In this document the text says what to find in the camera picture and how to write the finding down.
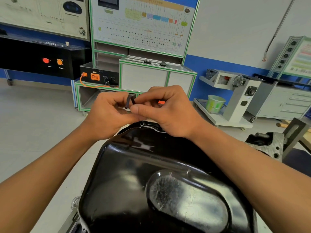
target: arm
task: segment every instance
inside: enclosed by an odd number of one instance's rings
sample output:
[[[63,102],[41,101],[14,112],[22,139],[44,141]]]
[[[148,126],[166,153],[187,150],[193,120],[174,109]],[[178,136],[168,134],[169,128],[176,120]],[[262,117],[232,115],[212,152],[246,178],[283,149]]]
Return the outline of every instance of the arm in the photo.
[[[159,99],[165,100],[162,107],[157,105]],[[185,137],[200,147],[273,232],[310,232],[311,178],[206,122],[180,86],[151,88],[135,102],[133,113],[157,121],[170,135]]]
[[[69,172],[96,142],[144,118],[117,109],[128,93],[101,93],[84,122],[37,160],[0,184],[0,232],[30,232]]]

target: bucket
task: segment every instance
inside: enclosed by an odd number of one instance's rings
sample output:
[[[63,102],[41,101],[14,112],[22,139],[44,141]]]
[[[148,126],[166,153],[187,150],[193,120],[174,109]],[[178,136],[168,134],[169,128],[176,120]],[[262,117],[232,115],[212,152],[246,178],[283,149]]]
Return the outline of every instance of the bucket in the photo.
[[[217,114],[223,108],[225,102],[226,100],[220,96],[208,95],[206,110],[211,114]]]

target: hand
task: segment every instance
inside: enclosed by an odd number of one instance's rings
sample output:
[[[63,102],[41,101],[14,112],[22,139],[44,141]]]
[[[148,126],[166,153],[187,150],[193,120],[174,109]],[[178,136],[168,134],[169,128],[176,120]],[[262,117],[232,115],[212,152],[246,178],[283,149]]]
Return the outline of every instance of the hand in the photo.
[[[127,113],[125,109],[119,108],[125,106],[127,96],[127,92],[100,93],[88,116],[80,125],[85,136],[95,142],[109,139],[124,125],[145,120],[146,118],[142,116]]]
[[[160,107],[159,100],[165,104]],[[181,86],[152,87],[135,99],[131,112],[158,122],[171,136],[189,138],[204,119],[196,112]]]

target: fingernail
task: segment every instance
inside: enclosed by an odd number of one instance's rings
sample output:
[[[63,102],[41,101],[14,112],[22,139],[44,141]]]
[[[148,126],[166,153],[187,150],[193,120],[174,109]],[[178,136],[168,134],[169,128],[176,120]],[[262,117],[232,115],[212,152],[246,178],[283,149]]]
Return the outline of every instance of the fingernail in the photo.
[[[133,114],[138,114],[138,107],[137,107],[136,105],[132,105],[132,106],[131,106],[131,112],[132,112]]]

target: person's left hand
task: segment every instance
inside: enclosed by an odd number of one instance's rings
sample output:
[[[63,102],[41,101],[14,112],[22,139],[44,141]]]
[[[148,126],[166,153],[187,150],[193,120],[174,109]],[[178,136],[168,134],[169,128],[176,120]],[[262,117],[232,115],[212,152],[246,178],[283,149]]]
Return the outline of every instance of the person's left hand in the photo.
[[[95,142],[109,139],[124,125],[145,120],[145,117],[127,113],[126,110],[119,108],[125,106],[127,96],[127,92],[100,93],[88,116],[80,125],[85,136]]]

